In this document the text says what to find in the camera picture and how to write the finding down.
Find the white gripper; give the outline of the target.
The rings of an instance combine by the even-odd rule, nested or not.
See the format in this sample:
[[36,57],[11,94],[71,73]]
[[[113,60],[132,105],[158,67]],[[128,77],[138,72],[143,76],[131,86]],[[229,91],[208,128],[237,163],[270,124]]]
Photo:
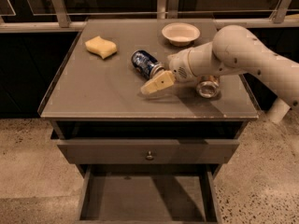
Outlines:
[[140,89],[142,94],[148,95],[169,88],[175,84],[176,80],[178,82],[196,80],[197,60],[192,49],[184,49],[172,54],[168,57],[168,60],[170,71],[160,72],[147,81]]

